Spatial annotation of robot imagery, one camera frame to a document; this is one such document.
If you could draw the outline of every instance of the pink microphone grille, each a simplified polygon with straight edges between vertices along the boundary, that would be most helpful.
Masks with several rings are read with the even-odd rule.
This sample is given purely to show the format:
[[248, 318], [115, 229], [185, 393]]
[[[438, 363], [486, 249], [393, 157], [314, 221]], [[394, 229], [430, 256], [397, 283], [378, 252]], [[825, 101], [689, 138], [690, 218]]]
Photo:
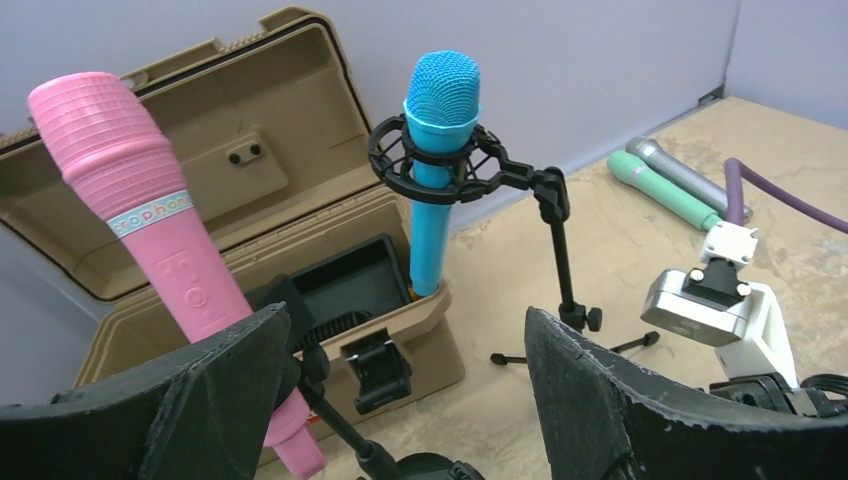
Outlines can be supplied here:
[[101, 219], [186, 188], [170, 143], [115, 75], [60, 77], [28, 102], [65, 182]]
[[44, 144], [62, 169], [101, 148], [162, 134], [136, 96], [109, 73], [78, 73], [51, 80], [29, 94], [29, 109]]

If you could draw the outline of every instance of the gray wall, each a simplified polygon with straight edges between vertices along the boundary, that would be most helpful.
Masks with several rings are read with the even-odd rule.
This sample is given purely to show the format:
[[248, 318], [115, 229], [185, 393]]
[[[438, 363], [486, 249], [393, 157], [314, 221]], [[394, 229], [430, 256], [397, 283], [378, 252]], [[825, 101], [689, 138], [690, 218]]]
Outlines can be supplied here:
[[[481, 67], [481, 122], [500, 136], [515, 160], [567, 171], [686, 112], [719, 86], [738, 7], [738, 0], [302, 3], [335, 22], [375, 120], [400, 112], [420, 55], [461, 50]], [[254, 32], [258, 18], [282, 5], [271, 0], [2, 2], [0, 42], [9, 48], [0, 63], [0, 131], [25, 125], [26, 95], [41, 82], [82, 70], [121, 74], [213, 36], [232, 41]], [[454, 226], [520, 195], [504, 191], [460, 206]], [[574, 212], [579, 215], [579, 205]], [[4, 235], [4, 242], [14, 243], [0, 232], [0, 238]], [[6, 252], [0, 256], [13, 255]], [[18, 273], [4, 275], [0, 283], [0, 295], [14, 305], [0, 310], [0, 403], [36, 402], [68, 387], [85, 354], [85, 337], [96, 326], [86, 313], [96, 305], [79, 311], [47, 308], [46, 298], [77, 298], [70, 284], [36, 286], [19, 277], [55, 275], [48, 266], [32, 263], [26, 274], [15, 268]], [[85, 327], [67, 326], [77, 321]]]
[[743, 0], [726, 92], [848, 128], [848, 1]]

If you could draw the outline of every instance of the tan plastic case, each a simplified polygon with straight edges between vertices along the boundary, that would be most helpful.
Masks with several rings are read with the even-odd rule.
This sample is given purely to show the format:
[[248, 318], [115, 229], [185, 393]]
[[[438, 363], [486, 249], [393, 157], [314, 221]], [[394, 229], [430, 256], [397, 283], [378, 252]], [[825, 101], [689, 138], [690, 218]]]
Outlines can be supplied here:
[[[173, 144], [232, 274], [247, 292], [386, 233], [407, 276], [408, 202], [368, 164], [369, 122], [333, 26], [299, 7], [259, 24], [259, 33], [232, 45], [210, 40], [124, 77]], [[68, 278], [115, 305], [77, 386], [186, 345], [127, 250], [62, 182], [34, 128], [0, 138], [0, 215]], [[449, 304], [442, 284], [323, 342], [328, 400], [357, 423], [460, 381], [462, 360], [444, 321]], [[343, 348], [382, 330], [411, 366], [412, 395], [363, 417]], [[319, 438], [331, 434], [313, 420]], [[260, 465], [275, 458], [265, 450]]]

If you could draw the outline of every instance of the beige countertop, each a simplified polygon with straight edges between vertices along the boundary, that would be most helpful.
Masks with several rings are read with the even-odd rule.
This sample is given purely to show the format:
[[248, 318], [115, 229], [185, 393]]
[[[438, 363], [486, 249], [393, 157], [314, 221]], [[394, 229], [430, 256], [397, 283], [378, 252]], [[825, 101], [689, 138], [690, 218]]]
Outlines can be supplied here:
[[[848, 218], [848, 132], [739, 99], [725, 99], [654, 136], [681, 161], [723, 184], [722, 164], [739, 158], [785, 190]], [[666, 268], [698, 265], [703, 233], [615, 180], [603, 162], [568, 179], [566, 223], [575, 296], [604, 310], [605, 346], [654, 329], [639, 319], [648, 287]], [[744, 280], [770, 285], [783, 310], [798, 374], [848, 374], [848, 237], [745, 185], [760, 229]], [[396, 458], [432, 451], [474, 465], [487, 479], [550, 478], [536, 406], [522, 365], [497, 367], [492, 352], [524, 352], [528, 306], [556, 313], [558, 287], [550, 233], [532, 198], [455, 234], [446, 277], [447, 319], [467, 368], [463, 382], [360, 424]], [[693, 387], [724, 379], [712, 349], [671, 333], [626, 354]], [[359, 474], [338, 437], [322, 442], [328, 466], [315, 478]], [[258, 479], [288, 478], [278, 462]]]

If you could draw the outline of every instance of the black tray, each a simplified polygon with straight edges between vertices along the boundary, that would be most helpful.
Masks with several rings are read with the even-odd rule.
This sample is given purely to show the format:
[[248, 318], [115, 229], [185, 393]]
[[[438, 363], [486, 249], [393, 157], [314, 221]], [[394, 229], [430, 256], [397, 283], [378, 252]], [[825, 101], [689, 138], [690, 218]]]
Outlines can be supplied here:
[[[281, 288], [290, 280], [292, 288]], [[293, 324], [314, 322], [297, 350], [320, 343], [412, 302], [407, 282], [398, 267], [391, 238], [378, 235], [290, 277], [277, 277], [247, 294], [254, 310], [280, 301], [305, 305], [310, 318]]]

